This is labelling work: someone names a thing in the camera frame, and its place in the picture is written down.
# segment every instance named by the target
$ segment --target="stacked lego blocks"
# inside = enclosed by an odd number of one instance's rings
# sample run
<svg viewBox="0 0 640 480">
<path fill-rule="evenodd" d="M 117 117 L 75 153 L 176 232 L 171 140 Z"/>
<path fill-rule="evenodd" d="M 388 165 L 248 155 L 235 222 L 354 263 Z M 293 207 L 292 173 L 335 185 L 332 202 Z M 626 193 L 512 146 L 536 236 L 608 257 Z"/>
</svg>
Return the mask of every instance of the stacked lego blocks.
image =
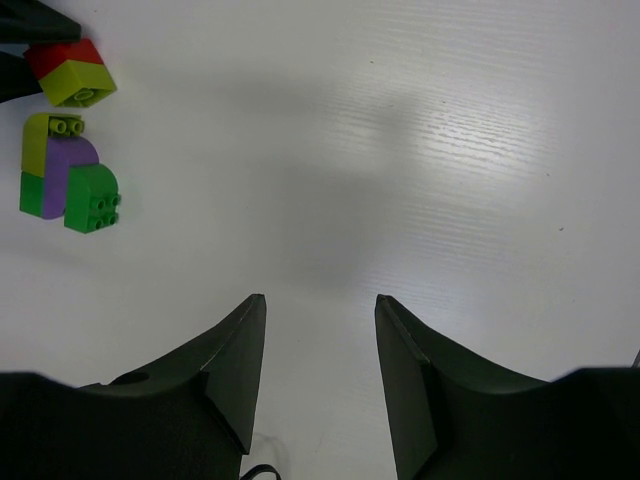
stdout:
<svg viewBox="0 0 640 480">
<path fill-rule="evenodd" d="M 88 39 L 36 45 L 25 58 L 54 106 L 88 107 L 115 91 L 111 76 Z M 82 137 L 79 115 L 36 113 L 24 125 L 20 210 L 45 219 L 64 215 L 82 233 L 118 221 L 118 182 Z"/>
</svg>

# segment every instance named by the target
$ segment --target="lime green lego brick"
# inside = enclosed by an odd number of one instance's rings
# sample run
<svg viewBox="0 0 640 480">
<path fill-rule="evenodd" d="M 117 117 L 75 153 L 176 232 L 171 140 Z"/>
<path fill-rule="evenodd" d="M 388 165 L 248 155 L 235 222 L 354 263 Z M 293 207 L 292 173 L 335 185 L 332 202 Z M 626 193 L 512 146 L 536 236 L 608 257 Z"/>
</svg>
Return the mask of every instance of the lime green lego brick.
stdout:
<svg viewBox="0 0 640 480">
<path fill-rule="evenodd" d="M 104 165 L 71 167 L 64 226 L 89 233 L 118 221 L 118 181 Z"/>
<path fill-rule="evenodd" d="M 20 211 L 42 217 L 44 178 L 22 172 L 20 175 Z"/>
<path fill-rule="evenodd" d="M 78 136 L 84 131 L 80 115 L 36 113 L 22 130 L 22 171 L 44 177 L 47 137 Z"/>
<path fill-rule="evenodd" d="M 67 60 L 40 79 L 54 107 L 89 107 L 116 91 L 104 65 Z"/>
</svg>

